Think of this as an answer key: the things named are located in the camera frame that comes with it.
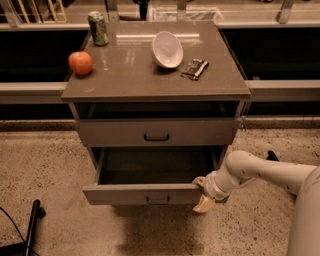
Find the closed drawer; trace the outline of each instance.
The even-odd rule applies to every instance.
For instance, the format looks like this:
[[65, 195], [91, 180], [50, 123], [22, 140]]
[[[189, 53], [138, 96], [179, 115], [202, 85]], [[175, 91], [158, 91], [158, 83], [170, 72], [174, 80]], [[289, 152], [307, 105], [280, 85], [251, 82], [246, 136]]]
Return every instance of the closed drawer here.
[[94, 184], [83, 187], [90, 204], [196, 204], [192, 181], [215, 169], [222, 147], [104, 148]]
[[76, 122], [82, 143], [89, 147], [226, 145], [238, 125], [235, 118]]

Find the red apple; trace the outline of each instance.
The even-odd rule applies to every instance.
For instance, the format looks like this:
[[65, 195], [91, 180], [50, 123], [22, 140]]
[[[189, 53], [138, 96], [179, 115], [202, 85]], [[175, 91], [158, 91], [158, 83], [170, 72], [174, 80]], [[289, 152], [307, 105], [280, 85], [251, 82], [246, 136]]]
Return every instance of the red apple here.
[[92, 71], [92, 58], [85, 51], [71, 53], [68, 61], [71, 70], [77, 75], [87, 75]]

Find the white bowl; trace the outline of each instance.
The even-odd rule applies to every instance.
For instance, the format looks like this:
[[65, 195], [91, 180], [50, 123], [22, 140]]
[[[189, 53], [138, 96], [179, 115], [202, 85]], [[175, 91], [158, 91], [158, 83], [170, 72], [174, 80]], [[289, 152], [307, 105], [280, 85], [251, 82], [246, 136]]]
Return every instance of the white bowl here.
[[178, 67], [183, 59], [183, 48], [179, 39], [170, 32], [159, 32], [152, 41], [152, 57], [160, 67]]

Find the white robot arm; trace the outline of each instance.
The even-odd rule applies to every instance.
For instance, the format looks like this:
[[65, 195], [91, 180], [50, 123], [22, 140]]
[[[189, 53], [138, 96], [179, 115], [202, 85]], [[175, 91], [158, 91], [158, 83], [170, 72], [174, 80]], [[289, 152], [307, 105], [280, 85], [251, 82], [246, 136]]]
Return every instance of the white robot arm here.
[[245, 151], [233, 151], [221, 168], [193, 183], [202, 187], [196, 212], [206, 212], [215, 201], [227, 198], [232, 190], [260, 178], [298, 195], [289, 238], [288, 255], [318, 255], [320, 252], [320, 166], [260, 159]]

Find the can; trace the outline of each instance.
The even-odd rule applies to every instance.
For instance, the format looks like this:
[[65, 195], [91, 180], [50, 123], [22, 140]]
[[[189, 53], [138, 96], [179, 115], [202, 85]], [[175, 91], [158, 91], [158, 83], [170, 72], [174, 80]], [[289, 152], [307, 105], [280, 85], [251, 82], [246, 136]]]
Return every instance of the can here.
[[89, 12], [88, 22], [94, 44], [99, 46], [107, 44], [109, 39], [103, 15], [100, 12]]

